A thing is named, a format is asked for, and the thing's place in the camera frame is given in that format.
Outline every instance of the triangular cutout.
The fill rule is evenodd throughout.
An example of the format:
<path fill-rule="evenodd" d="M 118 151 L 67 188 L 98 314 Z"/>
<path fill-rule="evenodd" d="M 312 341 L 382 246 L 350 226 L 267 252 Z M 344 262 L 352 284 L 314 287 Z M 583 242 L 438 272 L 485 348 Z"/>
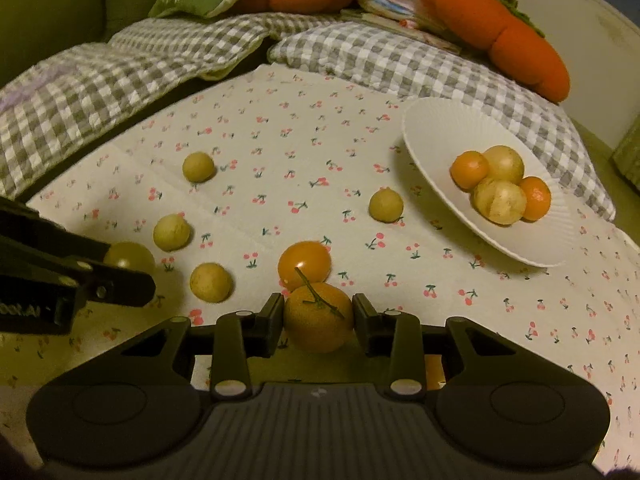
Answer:
<path fill-rule="evenodd" d="M 139 343 L 127 348 L 122 355 L 136 357 L 155 357 L 160 354 L 166 344 L 168 330 L 159 330 Z"/>
<path fill-rule="evenodd" d="M 476 354 L 479 356 L 497 356 L 497 355 L 514 355 L 515 351 L 507 346 L 497 342 L 491 336 L 475 330 L 473 328 L 466 329 L 466 335 L 471 341 Z"/>

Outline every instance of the wall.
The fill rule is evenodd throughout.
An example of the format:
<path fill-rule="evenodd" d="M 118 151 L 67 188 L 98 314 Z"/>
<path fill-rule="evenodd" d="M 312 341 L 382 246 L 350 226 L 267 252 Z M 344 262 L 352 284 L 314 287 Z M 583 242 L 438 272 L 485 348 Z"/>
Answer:
<path fill-rule="evenodd" d="M 640 28 L 603 0 L 518 0 L 571 75 L 569 116 L 612 148 L 640 114 Z"/>

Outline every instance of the checkered fabric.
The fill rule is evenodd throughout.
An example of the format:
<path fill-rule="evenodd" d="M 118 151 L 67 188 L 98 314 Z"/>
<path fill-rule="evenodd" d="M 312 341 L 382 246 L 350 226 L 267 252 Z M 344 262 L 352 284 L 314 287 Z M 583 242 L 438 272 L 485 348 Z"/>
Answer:
<path fill-rule="evenodd" d="M 562 186 L 614 219 L 613 202 L 565 111 L 485 66 L 355 22 L 289 36 L 269 59 L 401 98 L 445 97 L 478 108 L 524 142 Z"/>
<path fill-rule="evenodd" d="M 0 195 L 14 198 L 65 156 L 184 81 L 220 79 L 267 37 L 337 21 L 270 12 L 213 23 L 143 20 L 75 46 L 0 90 Z"/>

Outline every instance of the white plate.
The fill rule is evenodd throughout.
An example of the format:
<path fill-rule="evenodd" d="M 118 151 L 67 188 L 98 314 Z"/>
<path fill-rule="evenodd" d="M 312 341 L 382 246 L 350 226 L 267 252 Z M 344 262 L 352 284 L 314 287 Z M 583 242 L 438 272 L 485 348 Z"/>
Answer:
<path fill-rule="evenodd" d="M 574 226 L 564 193 L 531 150 L 493 118 L 460 101 L 424 98 L 404 112 L 402 134 L 414 162 L 458 217 L 492 246 L 535 267 L 565 263 L 574 242 Z M 551 208 L 534 223 L 516 222 L 502 227 L 489 222 L 471 205 L 469 193 L 453 183 L 449 168 L 460 153 L 484 152 L 503 144 L 516 150 L 525 176 L 538 176 L 549 186 Z"/>

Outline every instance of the cherry print tablecloth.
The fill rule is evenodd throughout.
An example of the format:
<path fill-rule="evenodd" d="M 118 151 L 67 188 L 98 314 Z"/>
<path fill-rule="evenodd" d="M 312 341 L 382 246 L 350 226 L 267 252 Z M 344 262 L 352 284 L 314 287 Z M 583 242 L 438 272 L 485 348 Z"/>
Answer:
<path fill-rule="evenodd" d="M 37 462 L 24 410 L 39 384 L 176 314 L 209 324 L 259 310 L 282 289 L 280 253 L 317 239 L 334 260 L 328 281 L 367 294 L 378 310 L 427 324 L 466 316 L 592 381 L 612 413 L 596 465 L 640 465 L 638 248 L 569 193 L 577 241 L 565 266 L 528 268 L 489 247 L 412 163 L 400 131 L 404 107 L 338 79 L 263 66 L 172 105 L 60 176 L 30 205 L 70 231 L 145 244 L 159 264 L 158 295 L 142 309 L 89 304 L 69 336 L 0 335 L 0 430 Z M 197 186 L 181 173 L 194 151 L 210 153 L 218 168 Z M 367 214 L 381 186 L 404 197 L 396 224 Z M 173 212 L 192 225 L 194 241 L 165 254 L 151 234 Z M 222 304 L 189 292 L 191 271 L 206 261 L 235 279 Z M 252 374 L 347 381 L 376 368 L 353 344 L 329 356 L 305 356 L 286 340 L 280 347 Z M 206 379 L 206 360 L 198 361 L 194 384 L 205 388 Z"/>

